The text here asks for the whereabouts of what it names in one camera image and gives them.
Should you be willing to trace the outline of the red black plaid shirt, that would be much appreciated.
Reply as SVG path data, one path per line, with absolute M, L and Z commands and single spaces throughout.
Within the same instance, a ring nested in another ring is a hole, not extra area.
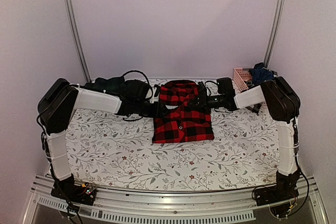
M 160 87 L 159 103 L 173 106 L 161 118 L 154 118 L 155 144 L 213 140 L 211 111 L 191 104 L 200 97 L 200 86 L 191 80 L 172 80 Z

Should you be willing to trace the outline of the dark green plaid skirt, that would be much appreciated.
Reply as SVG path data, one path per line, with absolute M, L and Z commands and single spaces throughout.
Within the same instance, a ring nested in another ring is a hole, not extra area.
M 84 88 L 106 93 L 117 93 L 125 90 L 125 79 L 123 76 L 105 79 L 98 77 L 94 82 L 87 82 Z

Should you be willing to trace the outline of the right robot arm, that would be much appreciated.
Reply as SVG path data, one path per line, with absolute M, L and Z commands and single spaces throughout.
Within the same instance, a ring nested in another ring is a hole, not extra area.
M 278 185 L 271 190 L 276 201 L 291 194 L 292 186 L 301 173 L 298 165 L 299 138 L 297 120 L 300 99 L 283 77 L 276 77 L 241 93 L 236 93 L 232 79 L 216 80 L 218 95 L 207 94 L 204 83 L 199 82 L 200 93 L 191 106 L 208 109 L 225 108 L 230 112 L 265 103 L 278 130 L 280 161 L 276 175 Z

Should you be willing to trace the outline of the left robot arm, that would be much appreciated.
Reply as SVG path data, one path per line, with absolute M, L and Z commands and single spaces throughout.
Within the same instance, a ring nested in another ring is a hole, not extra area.
M 79 110 L 105 112 L 119 116 L 139 115 L 143 118 L 162 118 L 166 106 L 155 101 L 155 89 L 149 79 L 127 80 L 125 75 L 110 79 L 97 78 L 84 85 L 57 79 L 39 101 L 37 123 L 43 130 L 45 151 L 51 174 L 60 182 L 57 190 L 67 200 L 78 195 L 78 188 L 67 179 L 72 177 L 66 147 L 66 133 Z

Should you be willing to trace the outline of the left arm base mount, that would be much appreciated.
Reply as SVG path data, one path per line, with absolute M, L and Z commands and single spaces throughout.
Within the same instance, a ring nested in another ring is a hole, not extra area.
M 76 184 L 73 177 L 65 180 L 55 179 L 51 195 L 70 202 L 93 206 L 97 187 L 92 183 Z

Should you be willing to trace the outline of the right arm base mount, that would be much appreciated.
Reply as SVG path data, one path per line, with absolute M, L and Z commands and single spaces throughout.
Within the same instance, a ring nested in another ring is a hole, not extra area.
M 257 186 L 252 190 L 251 197 L 257 206 L 271 205 L 271 214 L 278 218 L 288 218 L 298 201 L 297 180 L 277 179 L 274 186 Z

